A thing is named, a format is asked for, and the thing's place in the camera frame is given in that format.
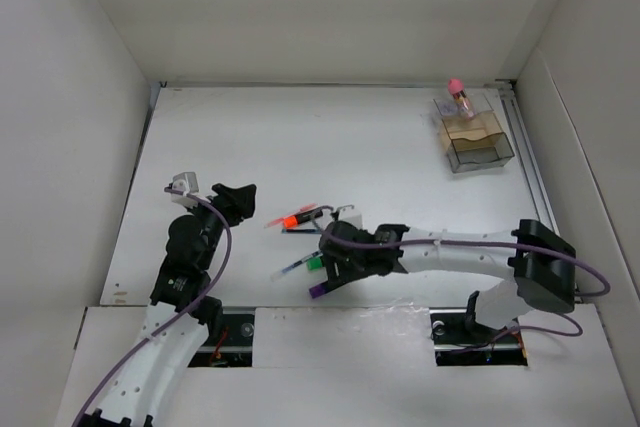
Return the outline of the purple highlighter marker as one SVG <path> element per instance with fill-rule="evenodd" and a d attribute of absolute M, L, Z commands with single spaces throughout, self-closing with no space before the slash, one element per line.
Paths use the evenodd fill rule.
<path fill-rule="evenodd" d="M 317 299 L 319 297 L 322 297 L 324 295 L 326 295 L 327 293 L 330 292 L 330 288 L 328 287 L 328 285 L 326 283 L 320 283 L 317 285 L 314 285 L 312 287 L 310 287 L 308 289 L 309 291 L 309 295 L 311 296 L 312 299 Z"/>

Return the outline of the clear plastic tray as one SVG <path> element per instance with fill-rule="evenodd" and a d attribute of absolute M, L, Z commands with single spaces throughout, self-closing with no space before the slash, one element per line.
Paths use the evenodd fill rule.
<path fill-rule="evenodd" d="M 466 104 L 456 101 L 453 97 L 434 98 L 434 109 L 437 115 L 445 120 L 467 119 L 472 112 L 475 116 L 493 110 L 489 100 L 483 93 L 467 94 Z"/>

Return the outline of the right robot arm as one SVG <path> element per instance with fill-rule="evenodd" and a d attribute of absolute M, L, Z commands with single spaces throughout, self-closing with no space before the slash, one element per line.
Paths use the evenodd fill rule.
<path fill-rule="evenodd" d="M 560 315 L 575 308 L 575 251 L 538 221 L 489 234 L 428 232 L 404 224 L 381 224 L 369 232 L 334 221 L 318 248 L 327 278 L 310 288 L 312 298 L 390 274 L 443 271 L 496 278 L 495 286 L 470 295 L 462 316 L 465 334 L 476 341 L 531 311 Z"/>

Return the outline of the aluminium rail frame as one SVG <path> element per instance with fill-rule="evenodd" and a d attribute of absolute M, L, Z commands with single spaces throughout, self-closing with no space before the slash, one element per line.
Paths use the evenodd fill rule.
<path fill-rule="evenodd" d="M 138 180 L 158 195 L 183 170 L 203 188 L 258 188 L 265 223 L 307 203 L 359 207 L 367 225 L 486 232 L 553 223 L 508 88 L 487 99 L 514 149 L 504 167 L 455 174 L 432 117 L 436 86 L 233 85 L 162 90 Z"/>

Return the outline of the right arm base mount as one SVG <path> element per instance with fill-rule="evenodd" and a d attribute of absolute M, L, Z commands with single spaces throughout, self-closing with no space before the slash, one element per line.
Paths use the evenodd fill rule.
<path fill-rule="evenodd" d="M 492 329 L 476 322 L 479 292 L 472 293 L 465 308 L 430 310 L 431 339 L 438 367 L 527 366 L 519 333 Z"/>

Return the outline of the grey plastic tray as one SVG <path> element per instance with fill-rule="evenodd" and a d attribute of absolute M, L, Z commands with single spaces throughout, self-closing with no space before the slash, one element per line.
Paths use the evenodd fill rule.
<path fill-rule="evenodd" d="M 466 173 L 505 166 L 514 151 L 505 133 L 478 140 L 453 139 L 445 151 L 453 173 Z"/>

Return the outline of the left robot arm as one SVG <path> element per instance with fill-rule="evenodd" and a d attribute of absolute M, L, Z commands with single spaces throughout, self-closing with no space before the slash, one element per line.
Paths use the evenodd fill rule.
<path fill-rule="evenodd" d="M 185 208 L 168 228 L 161 263 L 135 344 L 89 395 L 76 426 L 158 426 L 201 346 L 224 335 L 223 307 L 209 292 L 209 268 L 231 230 L 255 213 L 257 187 L 215 184 L 198 193 L 195 175 L 176 175 L 165 191 Z"/>

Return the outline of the green highlighter marker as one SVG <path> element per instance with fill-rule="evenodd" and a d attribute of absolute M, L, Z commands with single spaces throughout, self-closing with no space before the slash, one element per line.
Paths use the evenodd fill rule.
<path fill-rule="evenodd" d="M 306 262 L 307 269 L 312 272 L 324 268 L 324 260 L 322 257 L 314 257 Z"/>

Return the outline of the amber plastic tray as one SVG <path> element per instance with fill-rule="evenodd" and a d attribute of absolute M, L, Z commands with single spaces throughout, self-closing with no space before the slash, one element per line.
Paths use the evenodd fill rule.
<path fill-rule="evenodd" d="M 493 112 L 481 112 L 472 118 L 443 117 L 438 136 L 446 150 L 461 153 L 494 147 L 504 131 Z"/>

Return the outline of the orange highlighter marker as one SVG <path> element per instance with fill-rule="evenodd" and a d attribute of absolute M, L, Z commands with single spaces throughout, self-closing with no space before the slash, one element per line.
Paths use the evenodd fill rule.
<path fill-rule="evenodd" d="M 313 219 L 321 217 L 323 212 L 318 209 L 310 209 L 297 212 L 293 215 L 284 217 L 282 219 L 282 226 L 284 229 L 294 229 L 300 225 L 310 223 Z"/>

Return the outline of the pink cap lead tube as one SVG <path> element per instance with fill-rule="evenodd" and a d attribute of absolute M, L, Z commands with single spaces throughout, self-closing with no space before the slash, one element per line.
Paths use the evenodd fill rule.
<path fill-rule="evenodd" d="M 459 115 L 466 119 L 473 118 L 476 112 L 470 98 L 466 94 L 463 82 L 457 78 L 450 78 L 447 88 L 458 107 Z"/>

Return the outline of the blue pen refill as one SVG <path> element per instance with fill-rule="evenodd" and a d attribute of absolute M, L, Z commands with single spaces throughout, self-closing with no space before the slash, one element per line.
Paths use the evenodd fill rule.
<path fill-rule="evenodd" d="M 302 228 L 302 229 L 282 229 L 282 234 L 310 234 L 310 235 L 319 235 L 321 231 L 316 228 Z"/>
<path fill-rule="evenodd" d="M 295 270 L 296 268 L 300 267 L 301 265 L 307 263 L 308 261 L 317 258 L 321 255 L 321 251 L 320 250 L 316 250 L 314 252 L 312 252 L 311 254 L 308 254 L 304 257 L 302 257 L 301 259 L 293 262 L 292 264 L 277 270 L 276 272 L 274 272 L 271 276 L 270 276 L 270 280 L 271 281 L 277 281 L 278 279 L 284 277 L 285 275 L 287 275 L 288 273 L 290 273 L 291 271 Z"/>

